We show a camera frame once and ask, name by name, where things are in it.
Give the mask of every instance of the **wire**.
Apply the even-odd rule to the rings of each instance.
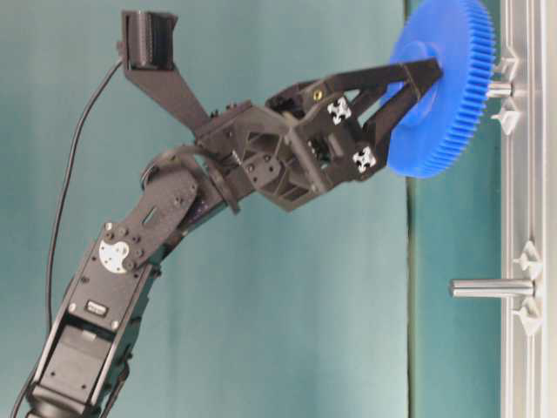
[[[73,138],[71,140],[70,146],[70,155],[68,156],[68,163],[66,166],[66,170],[64,173],[64,182],[62,184],[62,191],[60,192],[60,196],[58,197],[56,215],[54,217],[54,223],[52,224],[52,235],[50,236],[50,247],[49,247],[49,255],[46,265],[46,287],[44,292],[45,297],[45,307],[46,307],[46,340],[49,338],[50,330],[52,329],[52,268],[54,266],[54,254],[56,253],[56,246],[58,240],[58,233],[60,231],[60,221],[62,218],[62,212],[64,211],[64,203],[66,201],[66,196],[68,194],[68,188],[70,186],[71,174],[73,172],[74,161],[76,159],[76,151],[77,151],[77,144],[79,143],[79,137],[81,136],[81,131],[83,130],[85,120],[89,116],[91,109],[95,102],[97,102],[98,97],[103,92],[106,85],[111,81],[112,76],[116,73],[117,69],[122,64],[122,60],[119,59],[112,67],[108,70],[106,75],[101,81],[101,84],[97,87],[97,89],[93,92],[91,98],[87,102],[87,105],[84,108],[81,117],[77,121],[76,130],[74,131]],[[16,418],[17,412],[21,407],[23,402],[23,398],[27,393],[27,390],[31,384],[33,379],[33,375],[35,374],[38,366],[35,364],[33,370],[31,371],[30,375],[27,377],[27,380],[23,384],[19,394],[17,395],[16,402],[14,403],[14,407],[11,410],[10,418]]]

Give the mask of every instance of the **metal rod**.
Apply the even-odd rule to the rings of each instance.
[[[534,283],[528,279],[452,280],[449,293],[454,298],[534,296]]]
[[[493,81],[489,85],[487,96],[489,98],[509,98],[513,95],[513,85],[506,81]]]

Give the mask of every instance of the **black robotic arm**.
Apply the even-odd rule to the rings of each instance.
[[[195,145],[153,159],[136,207],[105,223],[86,251],[27,391],[29,418],[107,416],[129,375],[160,263],[182,238],[227,206],[238,212],[253,192],[291,211],[340,183],[369,179],[386,166],[393,128],[441,77],[435,59],[352,71],[295,84],[265,106],[248,101],[209,116],[172,59],[177,18],[122,18],[125,76],[191,129]],[[360,124],[391,83],[399,92]]]

